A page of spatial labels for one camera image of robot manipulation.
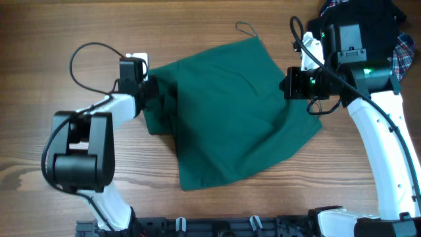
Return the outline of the green cloth drawstring bag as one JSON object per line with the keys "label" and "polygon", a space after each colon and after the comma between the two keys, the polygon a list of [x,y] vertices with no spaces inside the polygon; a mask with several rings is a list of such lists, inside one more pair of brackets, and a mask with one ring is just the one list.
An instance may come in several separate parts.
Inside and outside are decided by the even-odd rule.
{"label": "green cloth drawstring bag", "polygon": [[183,190],[249,178],[292,157],[322,127],[306,101],[285,99],[284,73],[256,32],[149,75],[159,92],[143,112],[147,129],[173,137]]}

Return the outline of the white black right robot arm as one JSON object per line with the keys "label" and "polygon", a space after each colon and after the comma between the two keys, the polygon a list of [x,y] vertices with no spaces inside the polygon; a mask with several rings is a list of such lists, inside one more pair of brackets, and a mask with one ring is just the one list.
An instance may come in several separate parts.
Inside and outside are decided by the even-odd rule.
{"label": "white black right robot arm", "polygon": [[309,103],[338,96],[362,138],[378,197],[378,213],[355,213],[341,206],[311,209],[303,218],[305,236],[419,236],[420,162],[405,117],[400,83],[389,62],[369,61],[358,24],[332,24],[319,38],[292,17],[300,66],[280,83],[286,99]]}

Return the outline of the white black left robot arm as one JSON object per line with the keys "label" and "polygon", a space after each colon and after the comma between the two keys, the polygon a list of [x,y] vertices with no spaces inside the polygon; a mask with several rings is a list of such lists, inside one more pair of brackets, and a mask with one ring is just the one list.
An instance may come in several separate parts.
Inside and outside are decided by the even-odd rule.
{"label": "white black left robot arm", "polygon": [[146,53],[120,59],[118,91],[76,111],[54,114],[41,156],[44,179],[54,189],[83,198],[95,220],[92,236],[145,236],[114,182],[114,129],[135,119],[157,92]]}

